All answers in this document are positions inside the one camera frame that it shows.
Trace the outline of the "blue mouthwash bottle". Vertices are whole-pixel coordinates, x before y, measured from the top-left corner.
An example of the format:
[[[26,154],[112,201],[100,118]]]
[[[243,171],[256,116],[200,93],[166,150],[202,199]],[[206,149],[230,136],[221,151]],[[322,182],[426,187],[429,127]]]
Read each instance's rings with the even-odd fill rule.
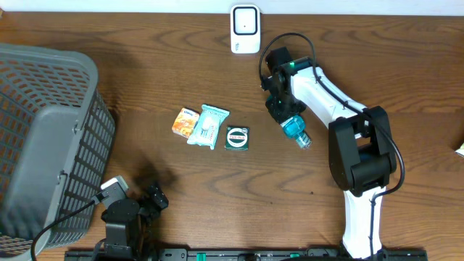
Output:
[[[307,135],[305,122],[300,113],[306,108],[301,102],[285,104],[278,97],[270,95],[265,102],[270,116],[282,127],[287,138],[294,139],[300,149],[308,149],[312,143]]]

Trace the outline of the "green square box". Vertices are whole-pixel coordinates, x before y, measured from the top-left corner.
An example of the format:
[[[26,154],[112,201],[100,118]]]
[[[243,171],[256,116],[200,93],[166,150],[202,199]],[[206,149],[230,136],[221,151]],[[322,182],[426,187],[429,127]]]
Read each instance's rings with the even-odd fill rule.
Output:
[[[225,149],[228,151],[247,151],[249,149],[249,128],[228,126]]]

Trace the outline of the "teal wet wipes pack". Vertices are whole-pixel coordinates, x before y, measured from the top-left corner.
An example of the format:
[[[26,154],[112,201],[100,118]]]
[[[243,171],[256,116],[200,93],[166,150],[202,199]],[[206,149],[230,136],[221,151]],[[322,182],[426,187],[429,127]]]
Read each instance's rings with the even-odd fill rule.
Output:
[[[187,144],[208,146],[211,150],[214,150],[220,126],[229,114],[228,110],[203,104],[202,113],[199,116],[193,133],[187,140]]]

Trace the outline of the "small orange snack packet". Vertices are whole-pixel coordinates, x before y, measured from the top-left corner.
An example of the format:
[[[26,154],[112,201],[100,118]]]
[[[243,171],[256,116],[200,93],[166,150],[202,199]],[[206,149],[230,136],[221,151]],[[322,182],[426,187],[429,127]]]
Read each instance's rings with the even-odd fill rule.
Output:
[[[198,112],[183,107],[173,123],[172,132],[184,138],[189,138],[195,129],[199,116]]]

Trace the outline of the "yellow snack bag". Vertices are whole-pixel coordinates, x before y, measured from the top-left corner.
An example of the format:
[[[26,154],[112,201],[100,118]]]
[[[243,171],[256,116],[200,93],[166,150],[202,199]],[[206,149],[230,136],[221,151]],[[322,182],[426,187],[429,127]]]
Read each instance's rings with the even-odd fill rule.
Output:
[[[459,154],[461,157],[464,157],[464,144],[462,144],[460,148],[457,149],[455,152]]]

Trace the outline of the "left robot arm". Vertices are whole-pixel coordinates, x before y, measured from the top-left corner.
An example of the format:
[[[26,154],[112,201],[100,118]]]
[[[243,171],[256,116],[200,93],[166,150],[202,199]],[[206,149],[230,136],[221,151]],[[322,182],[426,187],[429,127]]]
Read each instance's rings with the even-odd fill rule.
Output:
[[[139,199],[128,197],[126,186],[118,181],[104,184],[96,200],[106,207],[101,214],[106,236],[95,245],[92,260],[152,260],[157,256],[145,242],[147,227],[169,205],[157,182],[146,187]]]

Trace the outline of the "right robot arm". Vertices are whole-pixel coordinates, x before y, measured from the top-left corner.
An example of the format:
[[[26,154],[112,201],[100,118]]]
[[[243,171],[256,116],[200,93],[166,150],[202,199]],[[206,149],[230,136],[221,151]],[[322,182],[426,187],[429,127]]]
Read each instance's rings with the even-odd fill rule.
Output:
[[[381,248],[380,206],[389,176],[396,170],[387,113],[367,108],[340,91],[309,57],[293,59],[281,47],[262,54],[269,71],[262,89],[271,117],[300,148],[310,145],[301,112],[310,109],[328,129],[331,175],[344,192],[345,231],[342,244],[349,257],[365,259]]]

